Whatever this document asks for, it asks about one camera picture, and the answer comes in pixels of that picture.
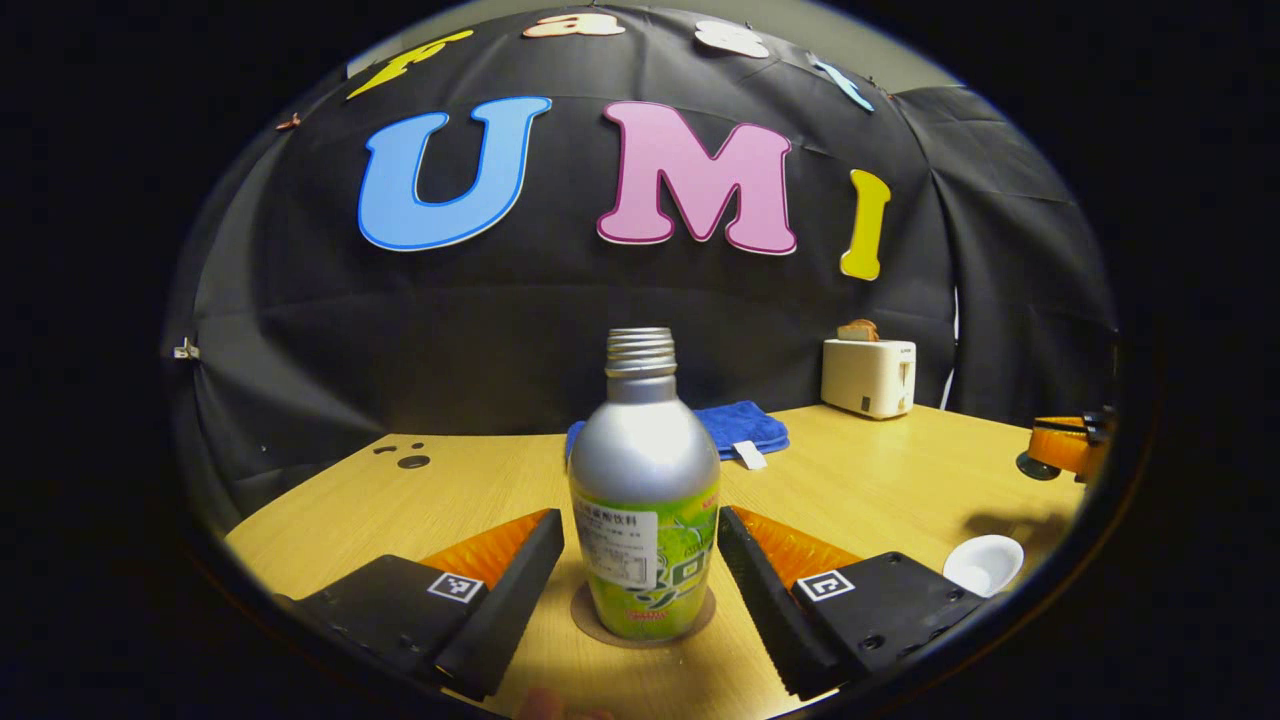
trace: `white bowl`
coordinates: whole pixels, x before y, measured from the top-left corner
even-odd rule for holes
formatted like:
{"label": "white bowl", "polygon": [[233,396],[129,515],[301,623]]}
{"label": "white bowl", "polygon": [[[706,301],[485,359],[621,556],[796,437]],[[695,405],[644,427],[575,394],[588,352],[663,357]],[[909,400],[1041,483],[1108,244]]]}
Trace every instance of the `white bowl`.
{"label": "white bowl", "polygon": [[1005,536],[982,536],[956,546],[942,566],[942,577],[964,589],[991,597],[1023,569],[1023,546]]}

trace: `bottle label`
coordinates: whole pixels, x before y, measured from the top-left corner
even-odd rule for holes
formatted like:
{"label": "bottle label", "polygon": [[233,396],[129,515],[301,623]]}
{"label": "bottle label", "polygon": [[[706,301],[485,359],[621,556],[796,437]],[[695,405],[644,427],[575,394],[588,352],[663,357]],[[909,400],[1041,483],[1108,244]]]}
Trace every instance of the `bottle label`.
{"label": "bottle label", "polygon": [[631,639],[687,630],[707,592],[719,483],[685,500],[612,505],[573,492],[573,519],[600,621]]}

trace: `silver bottle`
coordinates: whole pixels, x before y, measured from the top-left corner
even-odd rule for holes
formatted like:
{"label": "silver bottle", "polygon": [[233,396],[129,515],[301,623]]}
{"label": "silver bottle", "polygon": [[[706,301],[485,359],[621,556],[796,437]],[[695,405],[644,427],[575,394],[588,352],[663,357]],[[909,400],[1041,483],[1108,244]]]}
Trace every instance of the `silver bottle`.
{"label": "silver bottle", "polygon": [[604,374],[607,400],[568,461],[591,597],[617,635],[677,637],[707,589],[719,454],[676,396],[668,328],[609,331]]}

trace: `wooden table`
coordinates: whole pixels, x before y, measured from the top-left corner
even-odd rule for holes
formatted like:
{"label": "wooden table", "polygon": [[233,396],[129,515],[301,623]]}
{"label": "wooden table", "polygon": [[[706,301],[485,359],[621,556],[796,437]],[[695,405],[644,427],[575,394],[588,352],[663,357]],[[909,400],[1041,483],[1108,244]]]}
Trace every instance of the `wooden table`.
{"label": "wooden table", "polygon": [[[791,447],[756,471],[722,462],[722,502],[861,557],[896,550],[941,571],[960,542],[1001,533],[1027,550],[1021,578],[1066,532],[1084,492],[1070,473],[1037,482],[1018,471],[1029,438],[1021,428],[923,406],[891,420],[824,405],[773,416]],[[415,442],[424,447],[411,450]],[[372,452],[387,445],[398,451]],[[430,465],[397,466],[416,454]],[[543,507],[564,514],[564,552],[484,707],[509,716],[532,685],[618,720],[771,717],[804,705],[782,688],[723,561],[709,578],[716,616],[691,638],[622,650],[577,629],[570,600],[585,570],[563,434],[387,436],[259,510],[227,542],[270,591],[301,598],[380,555],[419,560]]]}

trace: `cardboard coaster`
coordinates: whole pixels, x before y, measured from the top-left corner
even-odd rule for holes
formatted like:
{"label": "cardboard coaster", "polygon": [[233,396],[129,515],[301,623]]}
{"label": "cardboard coaster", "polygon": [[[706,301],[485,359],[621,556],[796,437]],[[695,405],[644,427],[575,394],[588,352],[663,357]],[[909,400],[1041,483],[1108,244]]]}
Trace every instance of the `cardboard coaster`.
{"label": "cardboard coaster", "polygon": [[595,614],[595,603],[591,602],[591,588],[588,587],[586,583],[582,583],[582,587],[577,588],[577,592],[573,593],[573,600],[568,605],[568,611],[570,615],[573,616],[573,624],[577,625],[579,630],[582,630],[602,643],[612,644],[614,647],[631,648],[663,647],[695,635],[712,621],[712,615],[716,614],[716,593],[712,592],[712,588],[707,588],[707,596],[703,598],[703,607],[698,611],[698,618],[694,619],[694,624],[685,634],[667,641],[628,641],[611,633],[603,624],[600,624],[600,618]]}

